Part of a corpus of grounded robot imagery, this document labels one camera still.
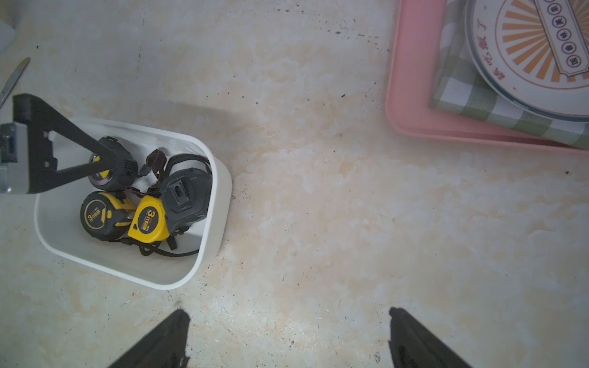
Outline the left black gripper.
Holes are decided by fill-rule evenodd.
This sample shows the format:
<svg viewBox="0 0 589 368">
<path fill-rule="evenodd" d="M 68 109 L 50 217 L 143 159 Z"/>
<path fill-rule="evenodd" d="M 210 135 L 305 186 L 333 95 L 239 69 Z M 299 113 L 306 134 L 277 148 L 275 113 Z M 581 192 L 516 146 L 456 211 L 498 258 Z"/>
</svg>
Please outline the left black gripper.
<svg viewBox="0 0 589 368">
<path fill-rule="evenodd" d="M 1 125 L 1 194 L 38 194 L 115 168 L 117 154 L 86 134 L 43 99 L 32 94 L 12 98 L 13 122 Z M 98 155 L 75 167 L 58 168 L 50 133 Z"/>
</svg>

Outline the round dark grey tape measure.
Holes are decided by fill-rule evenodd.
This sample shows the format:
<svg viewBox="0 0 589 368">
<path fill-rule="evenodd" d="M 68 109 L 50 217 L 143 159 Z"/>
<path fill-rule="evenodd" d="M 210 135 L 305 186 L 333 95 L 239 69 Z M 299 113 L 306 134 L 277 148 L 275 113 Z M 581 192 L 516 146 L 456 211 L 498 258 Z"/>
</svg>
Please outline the round dark grey tape measure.
<svg viewBox="0 0 589 368">
<path fill-rule="evenodd" d="M 124 191 L 131 187 L 139 173 L 137 161 L 114 137 L 104 136 L 98 142 L 116 153 L 117 162 L 114 168 L 89 176 L 92 186 L 106 192 Z"/>
</svg>

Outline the small yellow tape measure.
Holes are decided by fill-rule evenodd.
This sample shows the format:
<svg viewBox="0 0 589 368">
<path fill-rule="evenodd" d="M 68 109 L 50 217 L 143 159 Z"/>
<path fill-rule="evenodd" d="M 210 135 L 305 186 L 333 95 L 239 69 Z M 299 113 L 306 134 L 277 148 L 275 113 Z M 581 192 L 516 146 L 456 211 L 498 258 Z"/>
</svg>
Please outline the small yellow tape measure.
<svg viewBox="0 0 589 368">
<path fill-rule="evenodd" d="M 167 240 L 170 232 L 162 200 L 153 196 L 144 196 L 136 209 L 127 234 L 144 244 Z"/>
</svg>

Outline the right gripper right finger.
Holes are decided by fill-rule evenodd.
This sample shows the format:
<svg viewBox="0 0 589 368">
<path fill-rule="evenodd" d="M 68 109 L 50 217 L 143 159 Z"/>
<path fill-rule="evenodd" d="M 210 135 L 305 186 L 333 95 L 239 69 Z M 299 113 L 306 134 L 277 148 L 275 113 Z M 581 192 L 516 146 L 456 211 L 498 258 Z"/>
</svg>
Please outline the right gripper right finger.
<svg viewBox="0 0 589 368">
<path fill-rule="evenodd" d="M 470 367 L 403 308 L 391 308 L 389 347 L 394 367 Z"/>
</svg>

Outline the black yellow rubber tape measure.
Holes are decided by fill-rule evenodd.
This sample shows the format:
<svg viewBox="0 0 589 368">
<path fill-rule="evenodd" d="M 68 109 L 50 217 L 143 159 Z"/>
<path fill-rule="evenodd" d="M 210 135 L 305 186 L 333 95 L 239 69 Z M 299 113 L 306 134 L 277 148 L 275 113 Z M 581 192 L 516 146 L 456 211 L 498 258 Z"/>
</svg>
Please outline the black yellow rubber tape measure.
<svg viewBox="0 0 589 368">
<path fill-rule="evenodd" d="M 81 225 L 87 234 L 103 242 L 114 242 L 127 234 L 136 207 L 124 192 L 90 193 L 81 205 Z"/>
</svg>

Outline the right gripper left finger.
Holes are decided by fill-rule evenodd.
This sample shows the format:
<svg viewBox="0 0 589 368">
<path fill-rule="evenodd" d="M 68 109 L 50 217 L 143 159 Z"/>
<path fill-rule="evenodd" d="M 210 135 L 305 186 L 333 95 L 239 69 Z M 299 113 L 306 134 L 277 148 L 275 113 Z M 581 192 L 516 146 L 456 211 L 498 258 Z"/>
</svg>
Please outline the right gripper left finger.
<svg viewBox="0 0 589 368">
<path fill-rule="evenodd" d="M 187 367 L 187 338 L 190 316 L 183 309 L 174 311 L 153 328 L 110 367 Z"/>
</svg>

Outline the large black tape measure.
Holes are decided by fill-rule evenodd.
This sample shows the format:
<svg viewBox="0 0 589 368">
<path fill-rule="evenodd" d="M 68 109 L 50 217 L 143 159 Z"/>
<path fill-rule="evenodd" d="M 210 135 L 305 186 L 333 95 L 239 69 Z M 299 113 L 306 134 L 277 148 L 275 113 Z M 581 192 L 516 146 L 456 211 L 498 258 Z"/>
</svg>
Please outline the large black tape measure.
<svg viewBox="0 0 589 368">
<path fill-rule="evenodd" d="M 204 164 L 205 169 L 189 167 L 173 170 L 176 165 L 188 161 Z M 213 171 L 205 156 L 182 153 L 168 160 L 160 184 L 160 199 L 172 236 L 183 234 L 193 223 L 207 217 L 212 190 Z"/>
</svg>

